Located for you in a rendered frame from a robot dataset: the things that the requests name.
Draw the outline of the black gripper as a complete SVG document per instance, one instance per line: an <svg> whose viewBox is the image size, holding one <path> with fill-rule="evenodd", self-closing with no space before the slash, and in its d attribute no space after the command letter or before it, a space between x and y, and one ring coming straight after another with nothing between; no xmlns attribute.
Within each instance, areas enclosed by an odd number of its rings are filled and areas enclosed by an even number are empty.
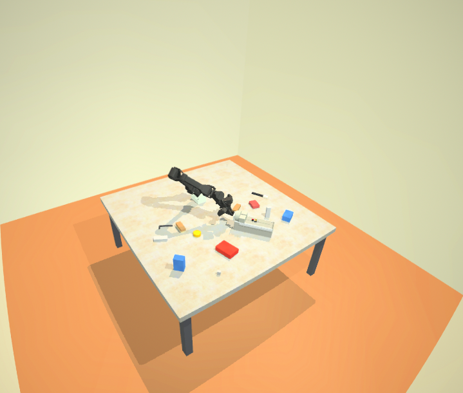
<svg viewBox="0 0 463 393"><path fill-rule="evenodd" d="M218 204L219 207L220 207L220 210L218 211L218 216L221 216L224 213L233 216L234 213L231 213L231 211L232 211L231 204L226 204L226 206L224 206L223 203L222 203L222 200L217 200L216 201L216 204Z"/></svg>

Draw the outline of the blue rectangular block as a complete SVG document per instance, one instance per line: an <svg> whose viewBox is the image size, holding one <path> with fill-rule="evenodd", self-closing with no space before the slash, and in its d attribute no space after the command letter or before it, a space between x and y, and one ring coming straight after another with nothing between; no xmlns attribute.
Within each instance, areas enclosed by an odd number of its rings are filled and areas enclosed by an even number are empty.
<svg viewBox="0 0 463 393"><path fill-rule="evenodd" d="M293 214L294 214L294 212L289 211L289 210L285 210L281 220L290 223L290 221L291 221L291 219L293 217Z"/></svg>
<svg viewBox="0 0 463 393"><path fill-rule="evenodd" d="M185 271L185 256L175 254L173 258L173 270L175 271Z"/></svg>

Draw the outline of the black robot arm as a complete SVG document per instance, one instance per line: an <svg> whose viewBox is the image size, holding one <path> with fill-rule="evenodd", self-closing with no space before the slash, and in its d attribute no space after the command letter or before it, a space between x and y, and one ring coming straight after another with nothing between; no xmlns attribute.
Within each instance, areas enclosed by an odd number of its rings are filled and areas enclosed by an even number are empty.
<svg viewBox="0 0 463 393"><path fill-rule="evenodd" d="M180 168L171 168L167 176L174 181L181 182L185 186L187 193L194 194L197 198L202 194L205 197L213 198L214 201L223 199L222 203L224 206L226 206L226 204L232 204L233 202L232 195L228 194L227 197L224 198L224 193L222 191L216 191L214 186L201 184L195 181L191 177L188 177Z"/></svg>

